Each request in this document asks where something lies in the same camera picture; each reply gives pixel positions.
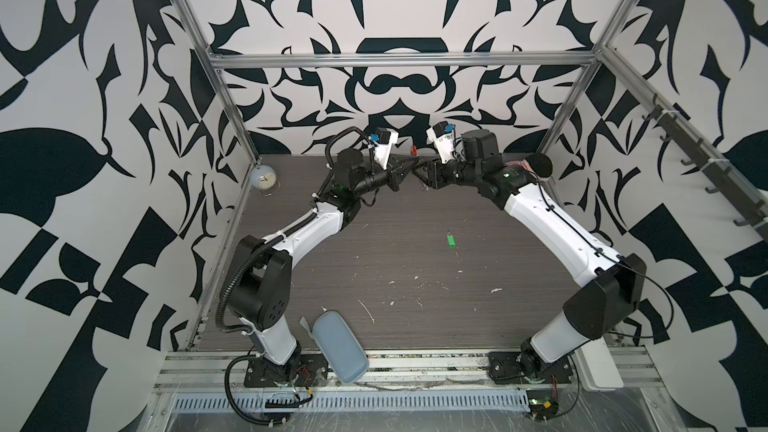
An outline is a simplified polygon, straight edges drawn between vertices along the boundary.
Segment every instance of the wooden floor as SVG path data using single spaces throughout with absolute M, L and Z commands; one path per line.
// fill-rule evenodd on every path
M 307 212 L 327 171 L 322 157 L 266 156 L 264 163 L 281 188 L 251 193 L 237 241 Z M 383 188 L 373 207 L 294 264 L 286 318 L 304 349 L 316 346 L 299 319 L 312 324 L 325 309 L 338 311 L 368 349 L 517 347 L 576 290 L 556 257 L 474 188 L 424 191 L 411 176 L 397 193 Z M 211 323 L 199 350 L 250 346 Z

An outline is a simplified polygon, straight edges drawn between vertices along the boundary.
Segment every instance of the vented metal cover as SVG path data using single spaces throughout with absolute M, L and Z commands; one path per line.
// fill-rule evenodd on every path
M 305 412 L 389 412 L 409 410 L 516 410 L 528 412 L 524 390 L 387 390 L 318 391 L 314 399 L 301 406 Z M 291 392 L 243 392 L 234 394 L 240 408 L 264 412 L 264 400 L 289 403 Z M 220 394 L 179 394 L 174 405 L 178 414 L 226 412 L 230 406 Z M 295 408 L 269 408 L 269 412 L 295 412 Z

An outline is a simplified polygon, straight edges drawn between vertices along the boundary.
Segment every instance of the alarm clock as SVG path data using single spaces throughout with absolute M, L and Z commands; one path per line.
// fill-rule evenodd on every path
M 269 166 L 256 166 L 250 173 L 250 184 L 259 189 L 262 196 L 271 196 L 280 188 L 275 169 Z

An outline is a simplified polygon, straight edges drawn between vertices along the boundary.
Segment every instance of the black and white patterned wall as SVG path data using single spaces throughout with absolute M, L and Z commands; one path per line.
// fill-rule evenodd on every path
M 640 0 L 618 51 L 752 183 L 768 190 L 768 0 Z M 551 152 L 566 210 L 639 254 L 646 284 L 625 333 L 644 343 L 692 430 L 768 427 L 768 245 L 605 68 Z
M 248 158 L 168 0 L 0 0 L 4 430 L 131 430 Z
M 590 50 L 618 0 L 190 0 L 215 53 Z M 425 130 L 493 130 L 533 151 L 576 66 L 229 70 L 225 80 L 256 148 L 322 153 L 355 125 L 396 129 L 399 151 Z

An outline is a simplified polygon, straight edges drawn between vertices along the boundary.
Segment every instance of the clock face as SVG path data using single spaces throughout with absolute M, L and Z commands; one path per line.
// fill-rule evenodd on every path
M 259 190 L 272 188 L 275 182 L 277 182 L 277 174 L 272 167 L 256 166 L 250 173 L 250 184 Z

